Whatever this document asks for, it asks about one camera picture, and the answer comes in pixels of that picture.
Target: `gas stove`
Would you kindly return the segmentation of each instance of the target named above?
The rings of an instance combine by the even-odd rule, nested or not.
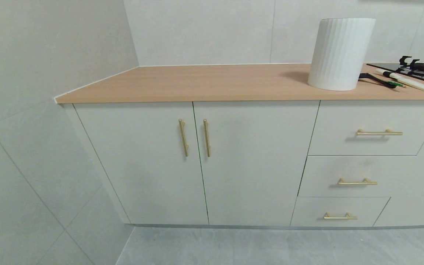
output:
[[[408,58],[411,56],[402,56],[399,63],[370,63],[367,65],[424,80],[424,63],[418,63],[419,59],[412,59],[410,63],[407,63]]]

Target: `gold bar handle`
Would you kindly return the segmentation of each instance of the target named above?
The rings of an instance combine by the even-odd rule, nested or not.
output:
[[[343,178],[340,178],[338,185],[377,185],[377,182],[370,181],[368,178],[364,178],[362,182],[346,182]]]
[[[344,216],[330,216],[330,214],[327,212],[325,215],[323,215],[323,219],[325,220],[358,220],[357,217],[351,216],[350,213],[346,213]]]
[[[359,129],[356,132],[357,136],[400,136],[403,135],[401,131],[392,131],[391,129],[386,129],[385,131],[363,131]]]
[[[209,143],[209,123],[204,119],[204,135],[205,135],[205,146],[207,147],[207,157],[211,157],[211,145]]]
[[[186,125],[186,123],[182,119],[179,119],[179,122],[180,122],[181,138],[183,140],[184,155],[187,157],[189,155],[187,152],[189,145],[186,143],[186,137],[184,134],[184,125]]]

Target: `white wall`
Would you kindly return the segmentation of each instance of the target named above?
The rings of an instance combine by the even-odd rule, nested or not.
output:
[[[309,63],[323,18],[373,17],[366,61],[424,60],[424,0],[124,0],[141,66]]]
[[[116,262],[132,226],[53,97],[137,66],[121,0],[0,0],[0,265]]]

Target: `tile floor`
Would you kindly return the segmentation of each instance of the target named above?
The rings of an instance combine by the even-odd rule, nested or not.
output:
[[[135,227],[117,265],[424,265],[424,228]]]

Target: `white ribbed vase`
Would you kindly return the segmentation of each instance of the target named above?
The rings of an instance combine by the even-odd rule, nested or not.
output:
[[[308,84],[335,91],[355,89],[374,25],[373,18],[321,20]]]

